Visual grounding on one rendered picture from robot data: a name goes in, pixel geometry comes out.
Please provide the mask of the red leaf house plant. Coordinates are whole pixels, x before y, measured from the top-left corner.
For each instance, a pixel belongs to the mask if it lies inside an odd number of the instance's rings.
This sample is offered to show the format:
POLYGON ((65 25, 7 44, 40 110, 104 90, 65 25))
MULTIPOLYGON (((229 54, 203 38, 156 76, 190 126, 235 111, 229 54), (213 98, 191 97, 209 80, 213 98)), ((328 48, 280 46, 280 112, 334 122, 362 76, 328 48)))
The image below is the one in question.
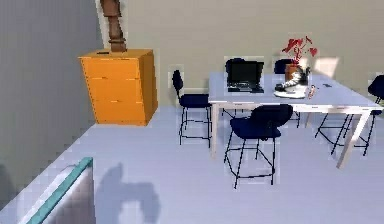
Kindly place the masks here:
POLYGON ((301 38, 290 38, 281 52, 286 53, 291 60, 285 70, 285 80, 289 81, 293 78, 293 73, 300 67, 300 60, 303 56, 309 54, 311 57, 314 57, 317 55, 318 49, 313 47, 312 39, 305 36, 301 38))

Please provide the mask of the black laptop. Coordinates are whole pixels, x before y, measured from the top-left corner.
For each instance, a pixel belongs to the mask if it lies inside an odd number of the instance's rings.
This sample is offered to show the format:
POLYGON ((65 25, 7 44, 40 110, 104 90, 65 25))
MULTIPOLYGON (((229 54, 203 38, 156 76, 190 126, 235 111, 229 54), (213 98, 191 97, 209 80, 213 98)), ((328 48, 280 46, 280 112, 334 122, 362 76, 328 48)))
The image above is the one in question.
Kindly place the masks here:
POLYGON ((232 61, 227 76, 228 91, 263 93, 260 85, 263 66, 258 61, 232 61))

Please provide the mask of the white plate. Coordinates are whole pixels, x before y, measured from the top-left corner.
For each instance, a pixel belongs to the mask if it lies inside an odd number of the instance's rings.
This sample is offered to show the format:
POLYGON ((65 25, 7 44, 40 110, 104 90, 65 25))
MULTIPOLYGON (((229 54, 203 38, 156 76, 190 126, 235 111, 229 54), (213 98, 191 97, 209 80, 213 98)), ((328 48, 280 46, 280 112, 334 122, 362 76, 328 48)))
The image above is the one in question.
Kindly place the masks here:
POLYGON ((274 95, 280 98, 303 99, 305 91, 274 91, 274 95))

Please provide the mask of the brown carved statue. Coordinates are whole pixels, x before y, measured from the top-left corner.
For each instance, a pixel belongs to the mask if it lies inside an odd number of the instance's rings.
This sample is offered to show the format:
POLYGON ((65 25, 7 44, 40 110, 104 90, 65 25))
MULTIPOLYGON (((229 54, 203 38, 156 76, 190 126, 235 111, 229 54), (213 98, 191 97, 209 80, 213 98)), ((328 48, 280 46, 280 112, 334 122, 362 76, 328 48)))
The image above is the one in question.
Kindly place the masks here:
POLYGON ((121 17, 119 0, 100 0, 103 16, 108 20, 109 43, 112 52, 126 52, 125 38, 120 26, 121 17))

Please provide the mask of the orange chest of drawers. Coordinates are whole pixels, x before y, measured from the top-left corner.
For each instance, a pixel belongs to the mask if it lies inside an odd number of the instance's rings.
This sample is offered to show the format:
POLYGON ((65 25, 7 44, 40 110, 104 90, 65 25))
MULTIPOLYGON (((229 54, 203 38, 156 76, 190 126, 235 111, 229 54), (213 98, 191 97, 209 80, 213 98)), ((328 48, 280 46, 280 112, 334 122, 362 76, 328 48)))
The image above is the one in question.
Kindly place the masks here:
POLYGON ((79 57, 96 122, 146 126, 158 107, 153 51, 100 51, 79 57))

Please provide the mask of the white dining table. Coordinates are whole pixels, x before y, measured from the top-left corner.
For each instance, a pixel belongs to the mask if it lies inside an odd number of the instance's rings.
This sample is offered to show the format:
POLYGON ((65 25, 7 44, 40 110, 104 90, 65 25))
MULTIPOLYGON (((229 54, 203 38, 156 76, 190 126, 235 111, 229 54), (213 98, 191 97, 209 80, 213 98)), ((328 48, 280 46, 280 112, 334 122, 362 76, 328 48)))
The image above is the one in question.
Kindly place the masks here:
POLYGON ((309 77, 309 83, 316 86, 315 94, 311 99, 284 99, 274 96, 274 87, 283 81, 282 75, 264 74, 261 79, 263 93, 229 93, 227 91, 227 74, 211 72, 209 74, 209 103, 212 105, 212 138, 210 154, 214 158, 217 149, 218 119, 220 109, 249 109, 260 105, 290 104, 300 113, 334 113, 353 114, 356 120, 352 123, 344 142, 344 148, 339 156, 336 167, 342 169, 349 158, 354 144, 373 110, 384 110, 384 107, 374 103, 368 98, 345 87, 339 82, 325 75, 315 74, 309 77))

